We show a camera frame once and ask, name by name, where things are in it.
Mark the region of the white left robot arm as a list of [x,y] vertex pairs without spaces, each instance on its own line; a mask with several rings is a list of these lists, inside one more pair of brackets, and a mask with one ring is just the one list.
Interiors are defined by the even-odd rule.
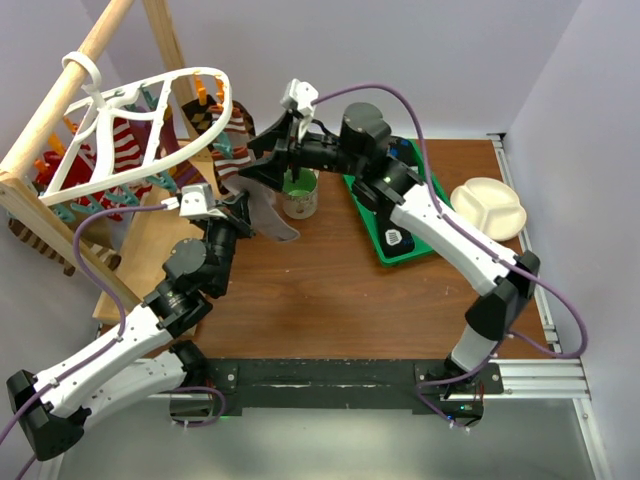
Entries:
[[159,207],[179,209],[202,237],[172,247],[163,280],[106,334],[54,366],[20,370],[7,381],[11,422],[39,461],[66,452],[90,425],[127,404],[175,388],[196,392],[206,383],[204,356],[180,337],[227,292],[236,242],[254,234],[249,195],[208,200],[183,192]]

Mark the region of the black white striped sock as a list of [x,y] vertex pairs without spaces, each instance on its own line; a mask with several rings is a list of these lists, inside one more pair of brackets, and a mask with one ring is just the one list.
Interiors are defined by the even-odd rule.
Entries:
[[415,242],[406,229],[400,228],[382,213],[375,218],[377,239],[385,258],[393,259],[414,251]]

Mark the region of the grey red striped sock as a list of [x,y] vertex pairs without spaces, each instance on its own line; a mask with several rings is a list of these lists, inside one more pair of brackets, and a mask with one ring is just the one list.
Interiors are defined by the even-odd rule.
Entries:
[[231,143],[231,154],[225,155],[214,149],[211,153],[214,174],[220,192],[228,191],[237,195],[249,194],[248,206],[252,228],[276,242],[292,242],[300,233],[291,227],[275,209],[275,194],[256,180],[239,175],[241,168],[251,166],[256,161],[248,144],[255,137],[253,118],[238,101],[233,108],[224,133]]

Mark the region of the black blue logo sock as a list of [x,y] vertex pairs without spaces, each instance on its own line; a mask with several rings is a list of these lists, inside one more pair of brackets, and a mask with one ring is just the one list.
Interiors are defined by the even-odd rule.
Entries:
[[416,149],[412,141],[402,137],[392,136],[388,152],[418,175],[421,177],[424,176],[424,164],[421,153]]

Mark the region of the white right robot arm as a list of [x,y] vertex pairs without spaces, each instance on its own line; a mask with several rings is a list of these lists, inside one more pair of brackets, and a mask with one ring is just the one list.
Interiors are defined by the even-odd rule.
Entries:
[[338,135],[302,133],[302,117],[288,111],[249,144],[258,160],[241,176],[282,191],[287,175],[309,168],[352,177],[351,192],[369,211],[422,239],[454,266],[477,292],[467,325],[445,361],[448,386],[469,392],[482,365],[531,300],[540,260],[492,241],[460,217],[421,177],[391,151],[391,128],[369,104],[349,105]]

